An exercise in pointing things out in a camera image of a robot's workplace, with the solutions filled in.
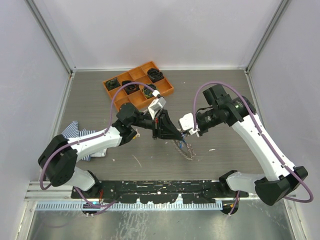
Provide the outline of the black mounting base plate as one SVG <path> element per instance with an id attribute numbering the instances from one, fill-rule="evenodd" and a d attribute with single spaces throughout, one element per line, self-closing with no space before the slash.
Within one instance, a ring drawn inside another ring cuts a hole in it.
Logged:
<path id="1" fill-rule="evenodd" d="M 236 191 L 227 190 L 214 180 L 103 180 L 94 192 L 83 192 L 86 199 L 114 200 L 123 204 L 174 203 L 182 197 L 183 204 L 215 203 L 221 198 L 235 198 Z"/>

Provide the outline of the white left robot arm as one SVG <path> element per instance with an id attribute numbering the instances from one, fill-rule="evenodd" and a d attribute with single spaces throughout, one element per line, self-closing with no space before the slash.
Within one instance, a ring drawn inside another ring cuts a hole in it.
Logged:
<path id="1" fill-rule="evenodd" d="M 120 107 L 116 117 L 117 120 L 106 129 L 84 137 L 55 136 L 38 159 L 42 169 L 40 180 L 48 179 L 52 187 L 73 186 L 88 198 L 95 198 L 100 193 L 99 180 L 91 171 L 78 168 L 76 163 L 79 160 L 129 143 L 137 135 L 135 127 L 151 130 L 153 139 L 183 140 L 167 110 L 160 106 L 156 106 L 154 114 L 151 114 L 141 112 L 127 102 Z"/>

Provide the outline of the left aluminium frame post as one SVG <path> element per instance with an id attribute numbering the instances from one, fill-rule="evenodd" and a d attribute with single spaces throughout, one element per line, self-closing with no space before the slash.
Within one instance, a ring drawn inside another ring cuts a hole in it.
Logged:
<path id="1" fill-rule="evenodd" d="M 44 35 L 53 47 L 62 65 L 66 71 L 71 75 L 77 69 L 75 63 L 65 45 L 65 42 L 56 26 L 50 11 L 44 0 L 26 0 L 31 13 L 35 17 Z"/>

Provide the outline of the aluminium corner post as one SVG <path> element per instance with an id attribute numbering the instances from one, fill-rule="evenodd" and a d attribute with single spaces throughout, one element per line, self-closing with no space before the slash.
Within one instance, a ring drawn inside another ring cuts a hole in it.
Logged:
<path id="1" fill-rule="evenodd" d="M 266 30 L 263 33 L 261 40 L 259 41 L 255 51 L 245 68 L 245 72 L 249 73 L 252 68 L 254 67 L 256 61 L 258 60 L 259 56 L 261 55 L 262 51 L 264 50 L 268 40 L 272 36 L 274 30 L 276 29 L 279 21 L 281 20 L 282 16 L 284 15 L 285 11 L 287 10 L 288 6 L 290 5 L 291 0 L 281 0 L 278 7 L 276 8 L 269 24 L 267 25 Z"/>

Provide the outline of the blue yellow rolled tie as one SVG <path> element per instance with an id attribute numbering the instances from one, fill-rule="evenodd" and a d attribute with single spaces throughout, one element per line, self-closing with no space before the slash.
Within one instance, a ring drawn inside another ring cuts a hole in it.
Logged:
<path id="1" fill-rule="evenodd" d="M 157 87 L 154 85 L 154 84 L 147 84 L 152 90 L 150 90 L 149 88 L 147 87 L 144 87 L 142 89 L 142 93 L 143 95 L 145 96 L 146 99 L 150 99 L 153 97 L 153 91 L 154 90 L 157 90 Z"/>

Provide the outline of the dark rolled tie far left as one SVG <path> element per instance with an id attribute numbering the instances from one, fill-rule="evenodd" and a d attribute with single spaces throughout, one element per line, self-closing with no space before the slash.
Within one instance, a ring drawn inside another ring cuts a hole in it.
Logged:
<path id="1" fill-rule="evenodd" d="M 120 83 L 119 83 L 119 81 L 118 81 L 118 78 L 117 78 L 117 77 L 114 77 L 114 78 L 106 81 L 106 82 L 104 83 L 104 85 L 105 85 L 105 87 L 106 87 L 106 89 L 107 89 L 108 91 L 111 91 L 111 90 L 113 90 L 113 89 L 118 88 L 118 87 L 120 86 Z"/>

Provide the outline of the key with yellow tag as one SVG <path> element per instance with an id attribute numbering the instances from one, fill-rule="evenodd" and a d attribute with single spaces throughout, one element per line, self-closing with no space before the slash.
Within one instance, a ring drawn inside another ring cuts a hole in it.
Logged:
<path id="1" fill-rule="evenodd" d="M 135 132 L 136 132 L 136 134 L 135 134 L 135 136 L 133 137 L 133 139 L 139 138 L 139 137 L 141 136 L 141 134 L 139 133 L 139 131 L 138 131 L 137 128 L 135 129 Z"/>

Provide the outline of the blue striped cloth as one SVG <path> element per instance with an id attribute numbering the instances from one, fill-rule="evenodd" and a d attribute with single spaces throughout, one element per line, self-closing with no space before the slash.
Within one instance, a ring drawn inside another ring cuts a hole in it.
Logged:
<path id="1" fill-rule="evenodd" d="M 66 139 L 70 138 L 79 138 L 79 137 L 84 137 L 90 134 L 94 134 L 96 131 L 95 130 L 87 130 L 83 128 L 82 130 L 79 130 L 79 123 L 78 121 L 72 121 L 63 131 L 62 135 Z M 107 149 L 100 150 L 98 152 L 95 152 L 93 154 L 87 155 L 83 157 L 81 160 L 89 162 L 91 158 L 102 158 L 105 157 L 107 154 Z"/>

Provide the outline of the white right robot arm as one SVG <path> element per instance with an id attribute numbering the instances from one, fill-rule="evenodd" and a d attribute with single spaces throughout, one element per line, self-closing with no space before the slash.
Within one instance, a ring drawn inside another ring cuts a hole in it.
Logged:
<path id="1" fill-rule="evenodd" d="M 304 180 L 308 171 L 295 166 L 271 139 L 255 107 L 236 90 L 236 98 L 225 91 L 226 84 L 215 84 L 202 92 L 209 107 L 194 109 L 195 129 L 202 136 L 219 124 L 231 127 L 247 144 L 260 164 L 262 174 L 241 173 L 231 170 L 219 178 L 219 191 L 231 197 L 236 191 L 256 194 L 265 204 L 272 206 L 299 186 L 308 186 Z"/>

